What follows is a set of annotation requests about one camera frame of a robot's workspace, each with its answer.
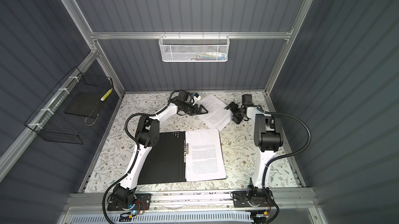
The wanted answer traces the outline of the printed paper sheet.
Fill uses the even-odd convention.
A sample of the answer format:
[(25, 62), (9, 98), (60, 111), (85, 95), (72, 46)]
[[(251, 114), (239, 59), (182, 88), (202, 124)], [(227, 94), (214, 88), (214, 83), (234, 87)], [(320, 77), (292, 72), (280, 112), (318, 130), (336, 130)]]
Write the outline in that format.
[(210, 129), (222, 130), (232, 121), (232, 112), (226, 110), (227, 105), (214, 95), (208, 95), (200, 100), (200, 104), (208, 111), (202, 114), (202, 120)]
[(219, 130), (187, 131), (185, 136), (186, 181), (226, 179)]

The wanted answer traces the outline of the red folder black inside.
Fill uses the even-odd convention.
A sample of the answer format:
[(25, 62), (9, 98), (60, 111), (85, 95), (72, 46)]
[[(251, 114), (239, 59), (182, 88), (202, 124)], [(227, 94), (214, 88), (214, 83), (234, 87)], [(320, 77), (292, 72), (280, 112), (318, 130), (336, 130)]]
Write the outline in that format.
[(139, 175), (138, 184), (186, 181), (186, 131), (165, 132), (151, 150)]

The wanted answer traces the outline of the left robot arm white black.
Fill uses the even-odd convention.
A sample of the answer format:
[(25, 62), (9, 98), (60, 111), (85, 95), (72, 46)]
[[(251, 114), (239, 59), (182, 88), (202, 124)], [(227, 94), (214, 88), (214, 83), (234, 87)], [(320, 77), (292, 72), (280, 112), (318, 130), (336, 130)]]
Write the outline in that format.
[(136, 145), (125, 174), (112, 183), (102, 199), (105, 212), (108, 206), (117, 204), (125, 211), (140, 211), (142, 206), (135, 195), (139, 175), (151, 150), (160, 140), (160, 125), (171, 116), (183, 112), (189, 116), (207, 114), (208, 110), (197, 102), (201, 96), (186, 90), (175, 90), (170, 93), (167, 104), (155, 113), (135, 113), (128, 117), (124, 124), (125, 133)]

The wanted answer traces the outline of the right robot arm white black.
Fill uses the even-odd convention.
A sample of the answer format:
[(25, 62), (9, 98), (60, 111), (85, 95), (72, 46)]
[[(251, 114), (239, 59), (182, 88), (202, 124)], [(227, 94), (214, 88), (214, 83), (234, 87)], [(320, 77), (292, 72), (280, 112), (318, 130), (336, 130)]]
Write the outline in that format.
[(232, 121), (240, 124), (242, 121), (254, 122), (254, 145), (256, 146), (255, 170), (246, 191), (234, 191), (231, 197), (235, 207), (270, 206), (272, 197), (269, 187), (270, 171), (267, 163), (275, 157), (283, 145), (282, 128), (275, 117), (265, 112), (262, 106), (254, 105), (252, 95), (242, 96), (242, 105), (231, 102), (225, 107), (232, 112)]

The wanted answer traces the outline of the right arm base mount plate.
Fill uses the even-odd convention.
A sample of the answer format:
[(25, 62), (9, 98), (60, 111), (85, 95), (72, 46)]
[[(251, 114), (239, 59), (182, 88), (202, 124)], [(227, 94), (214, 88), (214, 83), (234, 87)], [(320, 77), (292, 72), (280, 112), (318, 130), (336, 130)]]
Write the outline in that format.
[(233, 191), (230, 193), (235, 208), (245, 207), (274, 207), (263, 191), (252, 193), (251, 196), (247, 191)]

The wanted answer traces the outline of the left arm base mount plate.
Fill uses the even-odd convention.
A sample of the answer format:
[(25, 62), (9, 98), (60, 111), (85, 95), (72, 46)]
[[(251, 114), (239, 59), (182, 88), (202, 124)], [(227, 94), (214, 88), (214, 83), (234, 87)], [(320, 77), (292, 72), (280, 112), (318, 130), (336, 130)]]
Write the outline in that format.
[(148, 210), (151, 204), (152, 194), (140, 193), (130, 194), (127, 198), (122, 199), (115, 193), (112, 193), (106, 202), (107, 211), (122, 210)]

